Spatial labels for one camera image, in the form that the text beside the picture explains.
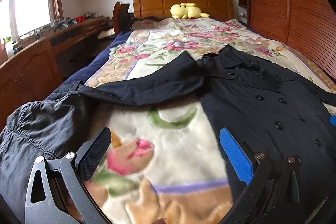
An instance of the wooden chair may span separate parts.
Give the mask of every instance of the wooden chair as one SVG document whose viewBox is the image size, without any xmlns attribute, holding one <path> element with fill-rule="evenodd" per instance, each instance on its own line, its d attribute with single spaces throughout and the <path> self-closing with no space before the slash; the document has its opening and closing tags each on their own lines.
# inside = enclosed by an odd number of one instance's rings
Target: wooden chair
<svg viewBox="0 0 336 224">
<path fill-rule="evenodd" d="M 127 26 L 129 22 L 129 15 L 128 15 L 129 6 L 130 6 L 129 3 L 123 4 L 120 2 L 117 2 L 114 5 L 112 22 L 114 33 L 116 36 Z"/>
</svg>

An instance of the metal screw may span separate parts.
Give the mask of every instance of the metal screw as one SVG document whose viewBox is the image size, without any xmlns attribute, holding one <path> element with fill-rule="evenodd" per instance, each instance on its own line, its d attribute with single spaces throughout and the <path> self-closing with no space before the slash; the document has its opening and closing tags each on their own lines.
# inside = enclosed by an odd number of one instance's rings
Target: metal screw
<svg viewBox="0 0 336 224">
<path fill-rule="evenodd" d="M 288 157 L 287 160 L 290 164 L 295 163 L 295 159 L 293 157 Z"/>
<path fill-rule="evenodd" d="M 265 159 L 265 155 L 261 152 L 256 153 L 256 157 L 258 160 L 264 160 Z"/>
<path fill-rule="evenodd" d="M 75 156 L 75 153 L 74 152 L 69 152 L 69 153 L 67 153 L 66 155 L 65 155 L 65 157 L 67 158 L 67 159 L 72 159 L 73 157 Z"/>
<path fill-rule="evenodd" d="M 44 159 L 43 156 L 38 156 L 38 157 L 36 158 L 35 162 L 39 164 L 40 162 L 43 161 L 43 159 Z"/>
</svg>

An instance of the window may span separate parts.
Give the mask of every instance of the window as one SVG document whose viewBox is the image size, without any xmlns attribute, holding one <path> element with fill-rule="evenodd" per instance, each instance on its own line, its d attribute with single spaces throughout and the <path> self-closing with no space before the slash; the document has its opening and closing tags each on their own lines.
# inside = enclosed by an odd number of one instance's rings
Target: window
<svg viewBox="0 0 336 224">
<path fill-rule="evenodd" d="M 49 0 L 2 0 L 0 14 L 0 37 L 13 41 L 51 22 Z"/>
</svg>

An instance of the wooden desk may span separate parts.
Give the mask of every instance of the wooden desk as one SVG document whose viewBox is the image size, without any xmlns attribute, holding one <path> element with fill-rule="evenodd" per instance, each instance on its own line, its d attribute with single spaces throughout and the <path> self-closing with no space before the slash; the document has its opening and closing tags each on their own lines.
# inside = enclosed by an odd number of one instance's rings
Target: wooden desk
<svg viewBox="0 0 336 224">
<path fill-rule="evenodd" d="M 98 35 L 107 20 L 86 20 L 44 36 L 0 65 L 0 131 L 14 110 L 27 102 L 44 100 L 62 84 L 55 55 L 90 35 Z"/>
</svg>

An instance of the wooden headboard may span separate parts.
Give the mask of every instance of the wooden headboard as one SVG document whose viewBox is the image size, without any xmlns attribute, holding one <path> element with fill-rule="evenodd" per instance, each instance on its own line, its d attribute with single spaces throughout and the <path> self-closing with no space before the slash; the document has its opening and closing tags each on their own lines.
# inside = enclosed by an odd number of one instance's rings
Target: wooden headboard
<svg viewBox="0 0 336 224">
<path fill-rule="evenodd" d="M 336 78 L 336 13 L 327 0 L 251 0 L 249 24 Z"/>
<path fill-rule="evenodd" d="M 232 0 L 133 0 L 134 17 L 171 17 L 169 9 L 180 3 L 196 3 L 202 12 L 220 21 L 234 17 Z"/>
</svg>

